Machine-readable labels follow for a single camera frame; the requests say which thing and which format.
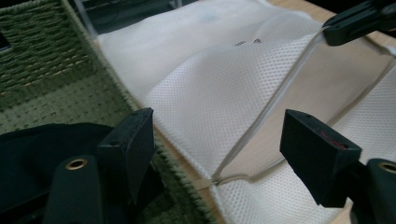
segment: metal grommet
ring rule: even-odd
[[[87,163],[88,161],[83,158],[75,159],[66,164],[66,170],[78,170],[84,167]]]
[[[378,164],[378,166],[381,167],[381,169],[383,169],[383,170],[386,170],[390,173],[396,174],[396,165],[395,164],[383,161],[383,162],[380,162]]]

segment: white textured cloth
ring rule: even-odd
[[[228,223],[328,223],[339,210],[316,206],[282,162],[284,109],[337,121],[370,92],[334,127],[365,149],[364,160],[394,160],[396,138],[388,138],[396,124],[386,119],[396,120],[396,92],[383,84],[393,71],[371,91],[390,62],[387,54],[364,41],[317,44],[319,29],[304,13],[264,1],[207,0],[98,40],[125,87],[154,109],[157,128],[202,178],[262,176],[211,187]],[[382,94],[387,100],[378,101]],[[381,135],[384,127],[389,131]],[[374,137],[389,140],[376,153]]]

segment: wooden table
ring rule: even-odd
[[[322,21],[325,22],[327,19],[329,19],[331,16],[334,15],[334,13],[323,9],[321,7],[317,7],[311,3],[305,2],[303,0],[268,0],[271,4],[278,6],[278,7],[284,7],[292,10],[300,10],[308,13],[314,20],[316,21]],[[370,37],[375,40],[376,42],[382,44],[382,45],[389,45],[396,47],[396,41],[393,37],[383,35],[379,32],[374,32],[370,34]],[[190,164],[166,141],[164,141],[165,144],[170,148],[170,152],[173,155],[173,157],[177,160],[178,164],[180,167],[185,171],[187,177],[191,180],[193,183],[194,181],[200,179],[200,176],[195,172],[195,170],[190,166]],[[209,208],[213,211],[215,217],[219,221],[219,223],[224,223],[224,220],[222,216],[219,213],[218,208],[216,207],[210,192],[208,189],[201,189],[198,190],[199,194],[202,196],[206,204],[209,206]],[[332,224],[346,224],[349,223],[349,209],[350,206],[344,210],[343,213],[341,213],[333,222]]]

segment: black plastic clip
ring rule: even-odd
[[[118,199],[112,194],[112,200],[137,204],[140,187],[156,151],[152,114],[151,108],[133,112],[98,145],[98,161],[106,167],[102,174],[111,182],[113,191],[120,194]]]
[[[366,1],[328,19],[323,27],[327,44],[340,46],[373,31],[388,32],[396,28],[394,0]]]
[[[353,201],[353,224],[396,223],[396,162],[359,162],[361,148],[320,120],[287,110],[280,152],[317,204]]]

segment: wicker basket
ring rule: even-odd
[[[67,0],[35,0],[0,9],[0,133],[48,123],[114,126],[137,109],[97,51]],[[167,189],[141,223],[216,220],[157,138],[153,164]]]

